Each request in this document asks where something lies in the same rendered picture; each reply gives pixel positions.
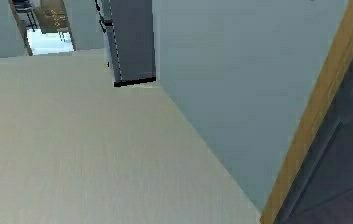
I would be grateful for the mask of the dark grey fridge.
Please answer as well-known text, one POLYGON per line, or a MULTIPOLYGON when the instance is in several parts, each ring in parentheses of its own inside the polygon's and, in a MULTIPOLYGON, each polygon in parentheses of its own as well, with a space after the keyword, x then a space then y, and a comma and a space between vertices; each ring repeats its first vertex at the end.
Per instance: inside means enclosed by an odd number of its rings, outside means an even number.
POLYGON ((156 80, 152 0, 94 0, 115 87, 156 80))

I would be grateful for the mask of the black chair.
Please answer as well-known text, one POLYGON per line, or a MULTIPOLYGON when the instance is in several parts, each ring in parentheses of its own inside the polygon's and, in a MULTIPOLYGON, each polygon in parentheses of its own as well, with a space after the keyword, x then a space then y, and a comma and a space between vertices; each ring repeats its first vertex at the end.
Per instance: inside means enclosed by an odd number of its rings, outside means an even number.
POLYGON ((38 28, 38 23, 34 14, 34 7, 30 0, 12 0, 19 19, 27 29, 35 31, 38 28))

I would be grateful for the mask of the dark grey room door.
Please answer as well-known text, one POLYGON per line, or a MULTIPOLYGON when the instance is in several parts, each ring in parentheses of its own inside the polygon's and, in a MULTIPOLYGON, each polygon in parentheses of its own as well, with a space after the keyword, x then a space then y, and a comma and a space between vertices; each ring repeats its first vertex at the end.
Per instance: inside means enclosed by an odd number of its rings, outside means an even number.
POLYGON ((353 59, 273 224, 353 224, 353 59))

